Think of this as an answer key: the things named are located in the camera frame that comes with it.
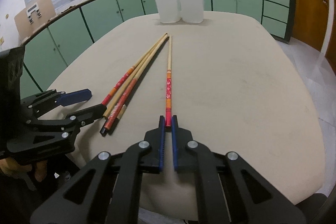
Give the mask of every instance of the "wooden stick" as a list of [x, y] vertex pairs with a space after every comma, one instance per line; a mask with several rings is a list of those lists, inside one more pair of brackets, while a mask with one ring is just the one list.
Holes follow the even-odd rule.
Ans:
[[128, 84], [132, 81], [132, 79], [134, 78], [134, 76], [136, 75], [136, 73], [138, 72], [138, 70], [140, 69], [140, 67], [145, 63], [146, 59], [150, 56], [150, 54], [152, 53], [152, 51], [154, 51], [154, 49], [156, 48], [156, 46], [158, 45], [158, 43], [161, 42], [164, 37], [167, 37], [166, 33], [147, 52], [146, 56], [141, 60], [141, 62], [139, 63], [139, 65], [134, 69], [134, 71], [131, 73], [131, 75], [125, 80], [125, 82], [123, 83], [123, 85], [120, 87], [120, 89], [115, 93], [113, 99], [111, 100], [110, 104], [108, 105], [106, 111], [103, 114], [103, 116], [105, 118], [109, 117], [112, 109], [117, 104], [117, 102], [120, 99], [120, 97], [123, 95], [123, 93], [126, 90]]
[[118, 81], [118, 83], [114, 86], [113, 89], [106, 95], [105, 99], [101, 102], [103, 105], [107, 105], [121, 85], [125, 82], [125, 80], [130, 76], [130, 74], [135, 70], [135, 68], [140, 64], [140, 62], [146, 57], [146, 55], [154, 49], [157, 42], [124, 74], [123, 77]]
[[161, 45], [166, 41], [167, 37], [168, 37], [168, 35], [165, 34], [165, 36], [160, 40], [160, 42], [157, 44], [157, 46], [155, 47], [155, 49], [151, 52], [151, 54], [146, 59], [146, 61], [141, 65], [140, 69], [137, 71], [137, 73], [135, 74], [134, 78], [131, 80], [131, 82], [128, 85], [127, 89], [125, 90], [125, 92], [123, 93], [123, 95], [120, 97], [120, 100], [115, 105], [115, 107], [113, 108], [111, 114], [109, 115], [109, 118], [107, 119], [107, 121], [105, 122], [104, 126], [100, 130], [100, 133], [102, 135], [106, 134], [106, 132], [111, 129], [111, 126], [112, 126], [113, 122], [115, 121], [115, 119], [118, 116], [121, 108], [125, 104], [125, 101], [126, 101], [127, 97], [129, 96], [129, 94], [131, 93], [131, 91], [132, 91], [133, 87], [135, 86], [137, 80], [140, 78], [140, 76], [142, 75], [143, 71], [145, 70], [145, 68], [147, 67], [148, 63], [151, 61], [151, 59], [155, 55], [155, 53], [158, 51], [158, 49], [161, 47]]
[[169, 37], [168, 68], [167, 68], [167, 86], [166, 86], [166, 131], [171, 129], [171, 52], [172, 42]]

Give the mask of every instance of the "table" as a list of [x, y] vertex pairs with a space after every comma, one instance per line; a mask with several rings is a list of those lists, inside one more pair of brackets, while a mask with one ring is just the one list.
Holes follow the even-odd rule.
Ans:
[[[86, 103], [58, 107], [44, 118], [63, 118], [100, 103], [122, 75], [165, 32], [172, 35], [172, 112], [179, 126], [213, 152], [236, 151], [291, 202], [324, 182], [325, 154], [308, 90], [272, 36], [253, 18], [205, 12], [201, 24], [162, 24], [158, 14], [122, 23], [82, 53], [50, 86], [89, 88]], [[117, 129], [103, 138], [105, 120], [83, 127], [70, 158], [80, 167], [100, 151], [121, 153], [157, 128], [165, 114], [168, 44], [135, 93]], [[193, 175], [173, 171], [167, 134], [164, 171], [144, 174], [140, 206], [196, 220]]]

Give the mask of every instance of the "white cup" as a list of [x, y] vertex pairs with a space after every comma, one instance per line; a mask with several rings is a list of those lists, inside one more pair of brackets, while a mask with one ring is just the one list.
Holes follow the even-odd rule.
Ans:
[[180, 0], [181, 17], [188, 23], [201, 23], [204, 19], [204, 0]]
[[181, 19], [179, 0], [155, 0], [162, 23], [174, 23]]

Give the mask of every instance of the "white wall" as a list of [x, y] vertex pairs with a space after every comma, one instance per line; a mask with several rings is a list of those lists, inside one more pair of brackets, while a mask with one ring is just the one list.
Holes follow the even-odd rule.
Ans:
[[328, 14], [328, 23], [327, 23], [327, 30], [325, 32], [325, 37], [321, 49], [321, 53], [325, 56], [327, 53], [329, 41], [331, 38], [331, 32], [333, 29], [334, 24], [334, 11], [335, 11], [335, 0], [329, 0], [329, 14]]
[[16, 29], [14, 17], [26, 7], [24, 0], [0, 0], [0, 38], [5, 42], [2, 50], [14, 48], [19, 45], [19, 33]]

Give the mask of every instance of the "tiled floor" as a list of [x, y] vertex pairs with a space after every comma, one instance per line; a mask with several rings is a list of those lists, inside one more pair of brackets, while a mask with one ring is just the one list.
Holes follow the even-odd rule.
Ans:
[[[319, 114], [325, 146], [325, 184], [318, 193], [328, 196], [336, 183], [336, 77], [325, 57], [307, 44], [294, 38], [288, 45], [278, 44], [297, 69]], [[184, 222], [140, 209], [139, 224], [154, 223]]]

